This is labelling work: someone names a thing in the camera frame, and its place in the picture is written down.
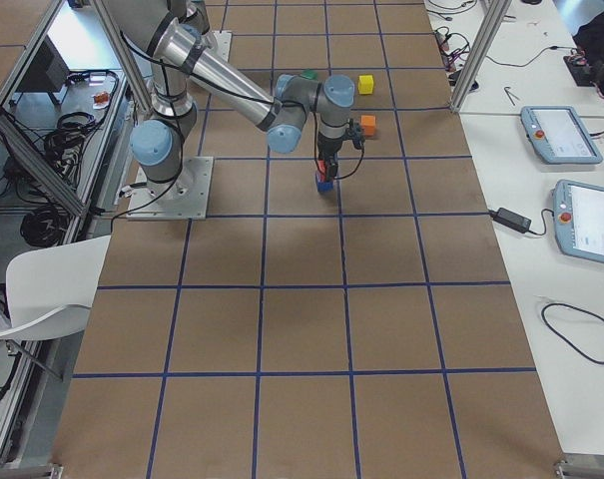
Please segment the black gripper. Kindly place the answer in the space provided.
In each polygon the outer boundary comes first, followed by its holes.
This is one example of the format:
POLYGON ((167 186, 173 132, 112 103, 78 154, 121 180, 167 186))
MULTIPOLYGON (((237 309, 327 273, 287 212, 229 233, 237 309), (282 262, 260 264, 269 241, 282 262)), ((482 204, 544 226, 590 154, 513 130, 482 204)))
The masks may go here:
POLYGON ((342 147, 343 136, 330 138, 323 133, 317 134, 317 159, 326 162, 326 179, 334 181, 338 176, 337 153, 342 147))

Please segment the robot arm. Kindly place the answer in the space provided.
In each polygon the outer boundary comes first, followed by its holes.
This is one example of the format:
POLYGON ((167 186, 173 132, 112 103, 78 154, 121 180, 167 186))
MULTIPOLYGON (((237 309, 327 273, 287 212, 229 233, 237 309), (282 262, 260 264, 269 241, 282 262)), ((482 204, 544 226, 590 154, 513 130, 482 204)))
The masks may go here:
POLYGON ((307 118, 314 119, 315 182, 329 191, 341 178, 338 153, 350 141, 364 149, 361 126, 351 117, 354 83, 345 75, 323 81, 278 77, 268 94, 217 51, 203 1, 110 1, 109 12, 129 45, 160 69, 160 77, 190 79, 251 121, 277 153, 294 151, 307 118))

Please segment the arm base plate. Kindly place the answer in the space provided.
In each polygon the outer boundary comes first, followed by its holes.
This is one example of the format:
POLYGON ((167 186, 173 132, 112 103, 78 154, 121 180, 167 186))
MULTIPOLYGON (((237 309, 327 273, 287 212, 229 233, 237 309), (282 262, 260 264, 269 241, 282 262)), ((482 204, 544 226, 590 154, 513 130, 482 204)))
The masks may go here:
POLYGON ((171 189, 150 183, 131 193, 126 218, 135 221, 204 220, 208 209, 213 157, 185 158, 183 170, 171 189))
POLYGON ((202 36, 203 43, 217 56, 229 61, 233 33, 230 30, 210 30, 202 36))

